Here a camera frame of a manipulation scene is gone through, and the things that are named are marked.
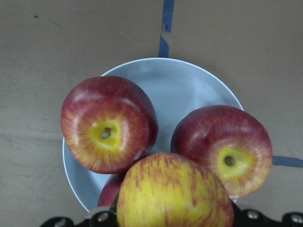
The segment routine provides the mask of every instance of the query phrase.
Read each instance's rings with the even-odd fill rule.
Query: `metal bolt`
[[[99,216],[98,216],[98,221],[105,221],[108,219],[108,213],[107,212],[102,212]]]
[[[254,210],[249,210],[249,211],[247,211],[247,217],[249,217],[250,219],[258,219],[259,214],[257,212],[255,212]]]
[[[303,217],[299,214],[292,214],[290,218],[294,223],[303,223]]]
[[[66,220],[62,218],[60,221],[56,222],[53,227],[64,227],[65,224],[66,224]]]

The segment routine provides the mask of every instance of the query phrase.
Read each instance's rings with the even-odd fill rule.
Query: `apple stem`
[[[110,128],[105,128],[103,132],[101,132],[101,137],[104,139],[110,137]]]
[[[235,161],[235,159],[232,156],[228,155],[228,156],[225,157],[224,162],[228,166],[233,166],[236,161]]]

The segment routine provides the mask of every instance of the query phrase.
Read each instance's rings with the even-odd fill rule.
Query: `torn tape piece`
[[[289,166],[303,168],[303,160],[295,157],[274,156],[273,164],[276,166]]]
[[[171,32],[173,13],[174,13],[174,0],[164,0],[162,22],[164,25],[164,30],[166,32]]]
[[[160,36],[160,46],[159,46],[159,58],[168,58],[169,57],[169,45],[167,41]]]

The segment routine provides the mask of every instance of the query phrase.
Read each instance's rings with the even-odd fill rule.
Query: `artificial apple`
[[[126,171],[153,147],[153,105],[135,83],[118,76],[89,78],[62,105],[61,126],[74,158],[96,173]]]
[[[112,174],[106,181],[99,196],[98,207],[111,206],[119,193],[125,173]]]
[[[126,173],[120,227],[231,227],[233,208],[219,178],[178,154],[155,153]]]
[[[173,132],[171,152],[211,169],[233,200],[263,184],[273,157],[264,126],[247,112],[227,105],[188,114]]]

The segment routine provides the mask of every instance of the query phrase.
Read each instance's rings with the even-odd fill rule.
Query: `yellow apple center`
[[[105,149],[114,150],[121,144],[120,123],[115,120],[93,124],[89,134],[98,145]]]
[[[224,147],[220,150],[218,169],[223,179],[244,176],[254,169],[256,157],[243,150]]]

